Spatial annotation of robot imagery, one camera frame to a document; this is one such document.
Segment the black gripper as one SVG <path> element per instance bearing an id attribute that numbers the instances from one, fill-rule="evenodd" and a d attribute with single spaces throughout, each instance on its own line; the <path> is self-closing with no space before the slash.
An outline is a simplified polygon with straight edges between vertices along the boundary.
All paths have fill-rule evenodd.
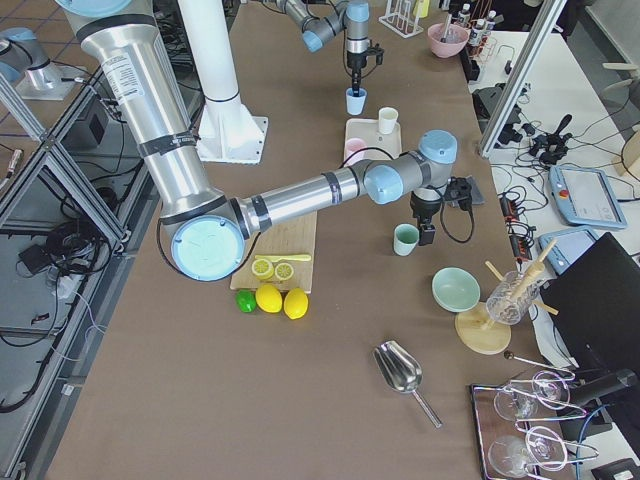
<path id="1" fill-rule="evenodd" d="M 378 43 L 368 47 L 361 53 L 346 52 L 346 71 L 351 75 L 351 91 L 353 96 L 360 95 L 360 74 L 367 66 L 367 58 L 371 56 L 375 57 L 376 65 L 370 70 L 370 73 L 383 63 L 384 49 Z"/>
<path id="2" fill-rule="evenodd" d="M 431 245 L 435 238 L 435 226 L 431 224 L 433 216 L 445 203 L 454 202 L 463 211 L 473 215 L 472 188 L 467 179 L 451 177 L 442 186 L 418 188 L 411 193 L 410 207 L 413 217 L 421 223 L 419 245 Z"/>

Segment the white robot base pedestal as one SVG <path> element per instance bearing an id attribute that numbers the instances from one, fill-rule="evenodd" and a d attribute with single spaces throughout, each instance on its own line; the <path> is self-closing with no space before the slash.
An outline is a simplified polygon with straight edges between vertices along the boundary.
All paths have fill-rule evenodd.
<path id="1" fill-rule="evenodd" d="M 198 127 L 200 158 L 259 163 L 268 119 L 253 116 L 242 103 L 222 3 L 185 0 L 178 5 L 205 99 Z"/>

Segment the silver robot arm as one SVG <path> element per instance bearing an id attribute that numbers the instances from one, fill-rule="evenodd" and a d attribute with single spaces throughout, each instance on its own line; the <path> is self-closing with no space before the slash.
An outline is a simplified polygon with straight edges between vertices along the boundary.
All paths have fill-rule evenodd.
<path id="1" fill-rule="evenodd" d="M 272 12 L 288 16 L 299 28 L 301 37 L 310 52 L 317 52 L 339 34 L 344 34 L 343 63 L 351 80 L 351 91 L 356 98 L 364 96 L 362 79 L 369 57 L 375 58 L 375 66 L 381 65 L 384 49 L 373 43 L 369 36 L 370 4 L 368 1 L 326 1 L 332 7 L 327 16 L 319 17 L 311 12 L 312 1 L 260 1 Z"/>
<path id="2" fill-rule="evenodd" d="M 452 175 L 455 137 L 425 133 L 419 146 L 391 160 L 362 160 L 314 178 L 229 198 L 214 188 L 206 162 L 256 164 L 268 128 L 242 103 L 223 6 L 183 1 L 179 11 L 205 99 L 192 127 L 148 1 L 66 1 L 63 9 L 81 48 L 96 58 L 161 196 L 158 229 L 170 245 L 162 258 L 197 281 L 237 271 L 245 243 L 270 227 L 366 195 L 379 205 L 408 196 L 419 241 L 432 238 L 432 218 L 447 202 L 470 211 L 468 182 Z"/>

